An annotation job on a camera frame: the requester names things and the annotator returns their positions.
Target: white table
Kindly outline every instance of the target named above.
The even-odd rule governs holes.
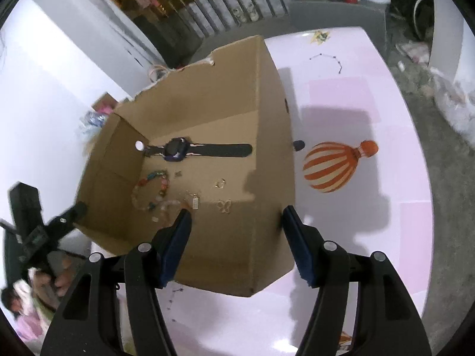
[[[306,142],[306,148],[295,153],[296,209],[306,224],[349,252],[385,252],[421,313],[433,233],[419,139],[396,83],[365,32],[329,31],[331,37],[322,45],[311,42],[313,32],[266,40],[286,90],[294,139]],[[329,57],[310,60],[319,53]],[[366,139],[376,141],[379,152],[361,159],[344,187],[327,194],[310,188],[302,164],[312,146],[338,141],[357,147]],[[356,291],[351,285],[343,327],[349,334]],[[293,270],[250,298],[175,282],[158,296],[180,356],[274,356],[295,353],[317,290]]]

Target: orange striped balloon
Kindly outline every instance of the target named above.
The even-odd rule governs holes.
[[[320,143],[305,157],[303,175],[312,188],[331,193],[350,180],[361,157],[372,157],[378,149],[373,140],[365,140],[357,148],[337,142]]]

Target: yellow star decoration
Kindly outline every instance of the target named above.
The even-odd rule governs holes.
[[[312,42],[317,42],[318,45],[322,45],[324,42],[326,42],[330,38],[330,32],[322,32],[322,31],[315,31],[312,37]]]

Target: concrete floor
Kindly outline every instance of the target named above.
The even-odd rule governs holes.
[[[419,87],[427,74],[395,44],[415,40],[407,23],[389,19],[388,67],[411,113],[426,157],[434,205],[434,254],[428,300],[423,314],[434,355],[452,337],[475,299],[475,151],[440,115]],[[205,39],[191,61],[247,36],[273,37],[298,32],[288,16],[266,19]],[[397,63],[403,61],[405,72]]]

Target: person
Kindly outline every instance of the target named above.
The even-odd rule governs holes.
[[[18,337],[33,353],[39,354],[54,312],[59,306],[58,297],[66,294],[73,278],[74,270],[70,258],[62,261],[63,271],[54,282],[56,293],[51,288],[51,277],[35,268],[28,272],[28,284],[21,279],[1,291],[1,301],[15,317],[15,331]]]

